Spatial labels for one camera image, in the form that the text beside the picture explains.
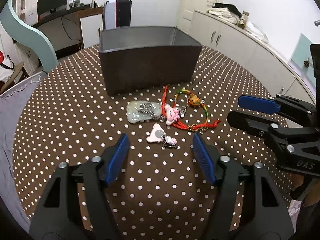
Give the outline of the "person's right hand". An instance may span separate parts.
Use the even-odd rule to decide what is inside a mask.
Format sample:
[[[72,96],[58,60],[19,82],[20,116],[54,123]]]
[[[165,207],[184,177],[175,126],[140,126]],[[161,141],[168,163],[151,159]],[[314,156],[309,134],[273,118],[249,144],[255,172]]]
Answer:
[[[306,188],[301,196],[302,204],[300,207],[297,224],[309,224],[319,217],[319,179],[315,178]]]

